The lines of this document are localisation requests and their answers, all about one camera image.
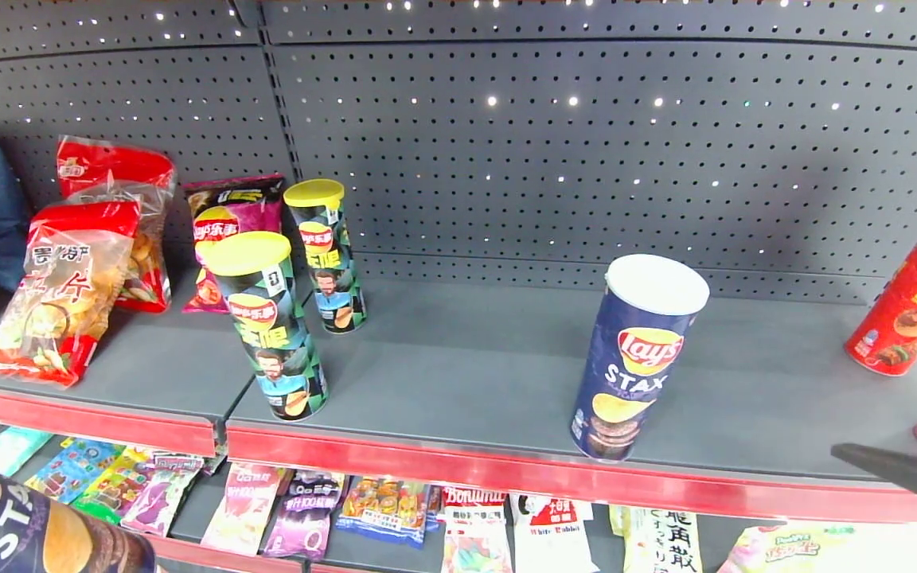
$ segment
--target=yellow plastic lid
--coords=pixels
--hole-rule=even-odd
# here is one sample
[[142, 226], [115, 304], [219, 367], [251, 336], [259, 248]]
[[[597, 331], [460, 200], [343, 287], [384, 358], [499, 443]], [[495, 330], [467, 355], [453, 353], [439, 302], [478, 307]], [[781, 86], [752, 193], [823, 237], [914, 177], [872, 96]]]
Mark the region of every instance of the yellow plastic lid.
[[338, 209], [345, 186], [334, 179], [308, 179], [285, 189], [283, 199], [290, 207], [319, 207], [328, 205]]
[[241, 232], [217, 243], [197, 244], [197, 256], [218, 276], [244, 276], [280, 264], [292, 243], [277, 232]]

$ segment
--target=store shelf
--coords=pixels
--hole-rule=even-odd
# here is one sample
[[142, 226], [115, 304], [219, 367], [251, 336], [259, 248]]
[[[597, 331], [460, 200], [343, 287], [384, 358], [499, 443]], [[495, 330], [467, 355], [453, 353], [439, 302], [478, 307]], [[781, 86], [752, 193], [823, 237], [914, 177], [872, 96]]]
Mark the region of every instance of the store shelf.
[[[586, 522], [590, 553], [600, 573], [621, 573], [625, 561], [625, 540], [611, 533], [607, 505], [593, 505], [594, 519]], [[703, 572], [716, 573], [728, 557], [732, 545], [746, 527], [774, 522], [701, 515], [699, 519], [699, 550]], [[509, 531], [509, 548], [514, 559], [514, 533]], [[407, 545], [387, 544], [371, 540], [359, 533], [332, 528], [328, 552], [321, 563], [311, 563], [310, 573], [346, 573], [377, 571], [387, 573], [437, 573], [441, 570], [444, 553], [444, 528], [429, 532], [422, 550]]]
[[193, 294], [186, 278], [164, 314], [114, 311], [74, 387], [0, 377], [0, 423], [213, 456], [250, 365], [227, 316], [181, 312]]
[[568, 433], [600, 293], [374, 279], [365, 294], [363, 329], [317, 334], [324, 409], [280, 422], [250, 387], [226, 423], [230, 456], [714, 515], [917, 521], [917, 496], [829, 454], [917, 453], [917, 365], [895, 380], [841, 351], [862, 307], [714, 298], [633, 460], [600, 464]]

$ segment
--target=pink snack package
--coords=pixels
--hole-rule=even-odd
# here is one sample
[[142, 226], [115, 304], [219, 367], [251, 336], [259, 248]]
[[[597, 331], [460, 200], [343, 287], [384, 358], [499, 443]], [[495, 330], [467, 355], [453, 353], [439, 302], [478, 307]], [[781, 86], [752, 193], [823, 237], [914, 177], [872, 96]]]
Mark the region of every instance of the pink snack package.
[[265, 557], [301, 555], [320, 561], [327, 550], [331, 512], [341, 498], [345, 475], [296, 470], [264, 548]]
[[285, 468], [236, 462], [201, 545], [240, 555], [257, 555]]
[[[197, 253], [241, 232], [281, 232], [284, 182], [285, 177], [276, 173], [183, 185], [193, 218], [193, 246]], [[197, 261], [204, 263], [199, 255]], [[206, 268], [202, 267], [197, 275], [197, 293], [182, 312], [228, 313], [218, 283]]]

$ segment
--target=blue lay's stax can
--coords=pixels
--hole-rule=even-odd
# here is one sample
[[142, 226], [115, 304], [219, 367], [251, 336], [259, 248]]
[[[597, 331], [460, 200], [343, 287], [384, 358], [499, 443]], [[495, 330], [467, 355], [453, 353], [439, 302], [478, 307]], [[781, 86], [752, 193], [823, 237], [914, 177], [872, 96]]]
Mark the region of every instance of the blue lay's stax can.
[[607, 293], [572, 414], [572, 438], [587, 456], [629, 457], [646, 410], [681, 355], [685, 331], [709, 296], [698, 272], [656, 255], [621, 257], [607, 268]]

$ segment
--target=potato chip image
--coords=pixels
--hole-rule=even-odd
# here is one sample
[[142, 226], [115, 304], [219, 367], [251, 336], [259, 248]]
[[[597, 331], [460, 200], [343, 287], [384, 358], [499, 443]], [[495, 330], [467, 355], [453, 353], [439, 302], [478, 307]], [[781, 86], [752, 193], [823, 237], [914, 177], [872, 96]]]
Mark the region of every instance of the potato chip image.
[[598, 394], [593, 396], [593, 412], [601, 420], [616, 424], [631, 420], [655, 402], [656, 400], [653, 400], [653, 402], [633, 402], [633, 400], [622, 400], [609, 394]]

